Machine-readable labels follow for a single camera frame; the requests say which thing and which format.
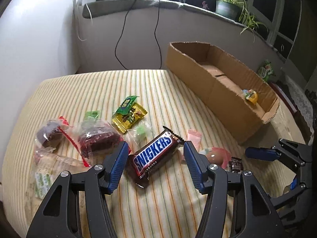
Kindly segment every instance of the silver bolt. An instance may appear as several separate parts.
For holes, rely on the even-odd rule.
[[[217,166],[216,164],[210,164],[210,165],[209,165],[209,168],[210,168],[211,170],[217,170],[217,169],[218,169],[218,166]]]
[[[63,172],[61,172],[61,177],[66,177],[66,176],[68,176],[68,171],[63,171]]]
[[[249,171],[249,170],[245,170],[245,171],[243,172],[243,174],[244,174],[245,176],[248,176],[248,177],[250,177],[250,176],[252,175],[251,171]]]
[[[95,170],[99,171],[103,168],[103,165],[95,165]]]

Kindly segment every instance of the cardboard box wall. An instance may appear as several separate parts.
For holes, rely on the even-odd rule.
[[[170,43],[166,66],[209,107],[239,143],[276,115],[279,100],[273,89],[216,46],[200,42]],[[245,99],[242,89],[257,92],[255,106]]]

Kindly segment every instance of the power cord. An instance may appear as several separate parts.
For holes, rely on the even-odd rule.
[[[121,35],[120,35],[120,37],[119,37],[119,39],[118,39],[118,42],[117,42],[117,44],[116,44],[116,47],[115,47],[115,57],[117,58],[118,62],[122,65],[122,67],[125,68],[126,70],[128,70],[128,69],[121,63],[121,61],[120,61],[119,58],[117,57],[117,47],[118,47],[118,44],[119,44],[119,42],[120,42],[120,39],[121,39],[121,37],[122,37],[122,35],[123,35],[124,27],[125,27],[125,25],[126,25],[126,17],[127,17],[128,13],[129,13],[130,10],[132,9],[132,7],[133,7],[133,5],[135,4],[136,1],[137,1],[137,0],[134,0],[134,2],[132,3],[131,7],[130,7],[129,10],[126,12],[126,16],[124,17],[122,32],[121,32]],[[159,3],[158,3],[158,8],[160,9],[161,0],[158,0],[158,1],[159,1]],[[161,64],[160,64],[160,68],[159,68],[158,70],[160,70],[160,69],[162,68],[162,53],[161,53],[161,47],[160,47],[159,42],[158,42],[158,40],[157,40],[157,38],[156,38],[156,29],[157,29],[158,23],[159,23],[159,10],[158,10],[158,20],[157,20],[157,22],[156,22],[156,26],[155,26],[155,30],[154,30],[154,37],[155,37],[156,43],[157,43],[158,48],[159,48],[159,54],[160,54]]]

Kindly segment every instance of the green flower pot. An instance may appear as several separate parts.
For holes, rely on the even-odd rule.
[[[235,4],[217,0],[216,13],[232,20],[239,20],[241,8]]]

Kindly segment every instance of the striped tablecloth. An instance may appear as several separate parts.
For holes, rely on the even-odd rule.
[[[293,179],[294,174],[279,162],[244,157],[245,147],[270,147],[279,137],[304,143],[282,101],[275,118],[239,146],[214,114],[169,71],[108,71],[50,79],[40,84],[24,106],[4,159],[5,213],[21,237],[25,237],[28,230],[25,191],[37,128],[61,115],[74,125],[83,120],[86,111],[93,110],[100,110],[101,118],[110,121],[112,113],[128,95],[138,95],[137,102],[148,111],[145,119],[152,125],[153,137],[162,131],[162,125],[183,138],[189,128],[197,129],[203,133],[201,148],[225,148],[233,156],[241,157],[244,167],[255,174],[271,195],[281,195]],[[68,141],[60,146],[58,154],[80,159]],[[118,237],[195,237],[206,196],[194,189],[188,168],[181,162],[181,151],[151,176],[150,184],[147,189],[141,189],[123,175],[118,189],[106,196]],[[89,237],[83,196],[80,206],[83,234]],[[231,208],[229,198],[223,237],[229,236]]]

